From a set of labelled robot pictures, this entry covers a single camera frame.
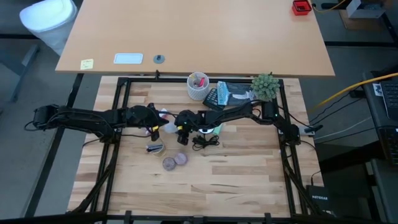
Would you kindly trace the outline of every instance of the pen holder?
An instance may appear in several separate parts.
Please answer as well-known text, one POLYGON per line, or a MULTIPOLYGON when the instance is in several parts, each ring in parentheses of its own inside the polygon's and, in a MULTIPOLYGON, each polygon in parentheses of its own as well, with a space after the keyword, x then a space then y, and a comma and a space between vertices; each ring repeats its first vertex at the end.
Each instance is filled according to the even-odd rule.
POLYGON ((193 100, 204 100, 209 93, 209 77, 202 72, 194 72, 187 79, 188 95, 193 100))

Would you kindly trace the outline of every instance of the light wood desk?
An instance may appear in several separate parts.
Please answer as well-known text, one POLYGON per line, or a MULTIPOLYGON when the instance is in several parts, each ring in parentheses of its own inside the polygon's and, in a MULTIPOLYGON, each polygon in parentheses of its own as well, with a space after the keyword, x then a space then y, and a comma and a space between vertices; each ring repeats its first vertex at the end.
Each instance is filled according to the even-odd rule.
MULTIPOLYGON (((108 110, 112 106, 117 77, 103 77, 94 110, 108 110)), ((308 121, 300 83, 284 79, 290 112, 299 120, 308 121)), ((201 101, 189 98, 185 83, 133 83, 127 106, 155 103, 173 113, 190 109, 205 110, 201 101)), ((123 134, 144 134, 142 129, 126 128, 123 134)), ((124 136, 119 148, 118 163, 113 181, 109 214, 124 215, 203 215, 226 217, 288 217, 289 208, 280 158, 277 130, 274 126, 260 126, 251 119, 225 123, 219 146, 192 150, 192 143, 183 146, 176 134, 160 129, 160 137, 167 147, 167 156, 182 151, 188 163, 173 171, 162 168, 163 158, 146 154, 148 139, 124 136)), ((87 135, 86 141, 96 139, 87 135)), ((302 140, 313 144, 312 138, 302 140)), ((73 186, 68 209, 73 209, 94 186, 103 144, 93 142, 83 148, 80 165, 73 186)), ((315 150, 308 144, 297 146, 298 160, 304 184, 319 171, 315 150)), ((322 184, 320 174, 315 183, 322 184)), ((294 195, 297 210, 298 194, 294 195)), ((99 196, 99 207, 103 191, 99 196)))
POLYGON ((84 0, 56 71, 335 75, 314 13, 291 8, 292 0, 84 0), (115 65, 117 53, 144 59, 115 65), (81 71, 86 59, 93 69, 81 71))

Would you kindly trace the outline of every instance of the white trash can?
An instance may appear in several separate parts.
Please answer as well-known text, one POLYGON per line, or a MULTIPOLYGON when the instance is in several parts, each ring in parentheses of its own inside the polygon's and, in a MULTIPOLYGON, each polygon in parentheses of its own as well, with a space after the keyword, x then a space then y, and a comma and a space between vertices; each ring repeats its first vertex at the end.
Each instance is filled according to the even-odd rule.
POLYGON ((23 9, 19 18, 29 31, 61 55, 77 12, 72 0, 44 0, 23 9))

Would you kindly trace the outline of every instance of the butcher block table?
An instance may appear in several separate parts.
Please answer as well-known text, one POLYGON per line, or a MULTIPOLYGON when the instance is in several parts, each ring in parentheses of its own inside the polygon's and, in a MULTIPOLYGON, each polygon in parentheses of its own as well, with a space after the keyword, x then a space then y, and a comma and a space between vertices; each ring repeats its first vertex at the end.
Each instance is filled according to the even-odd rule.
MULTIPOLYGON (((102 77, 94 110, 112 107, 117 81, 118 77, 102 77)), ((286 78, 284 83, 290 113, 307 123, 299 80, 286 78)), ((133 82, 129 94, 128 107, 155 103, 158 110, 165 108, 173 113, 208 109, 201 101, 190 99, 186 83, 133 82)), ((167 119, 174 121, 170 115, 167 119)), ((143 135, 145 131, 125 128, 123 134, 143 135)), ((196 133, 191 133, 190 139, 194 136, 196 133)), ((272 217, 290 216, 274 126, 261 126, 246 118, 224 123, 220 145, 200 151, 194 151, 191 142, 187 146, 179 144, 177 135, 167 134, 163 128, 160 138, 167 148, 161 158, 146 153, 149 138, 122 136, 108 214, 124 215, 126 210, 131 210, 134 215, 263 217, 264 213, 271 213, 272 217), (172 171, 164 170, 163 159, 178 152, 188 156, 187 164, 172 171)), ((96 136, 88 134, 86 142, 94 139, 96 136)), ((302 140, 313 144, 312 138, 302 136, 302 140)), ((69 210, 76 208, 94 186, 102 150, 103 143, 98 141, 83 148, 69 210)), ((317 154, 304 142, 297 146, 297 154, 303 184, 309 184, 311 175, 320 170, 317 154)), ((323 184, 320 174, 314 176, 314 183, 323 184)), ((99 209, 104 189, 103 186, 99 209)), ((293 190, 299 212, 298 193, 295 187, 293 190)))

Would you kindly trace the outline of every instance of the calculator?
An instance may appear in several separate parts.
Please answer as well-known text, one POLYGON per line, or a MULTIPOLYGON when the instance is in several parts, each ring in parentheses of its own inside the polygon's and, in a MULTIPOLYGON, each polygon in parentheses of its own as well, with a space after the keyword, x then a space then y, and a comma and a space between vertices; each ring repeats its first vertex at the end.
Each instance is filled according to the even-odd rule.
POLYGON ((203 104, 213 110, 216 111, 222 111, 224 109, 225 106, 223 105, 219 105, 218 104, 218 98, 217 98, 217 89, 216 88, 212 88, 209 92, 209 94, 207 94, 203 104))

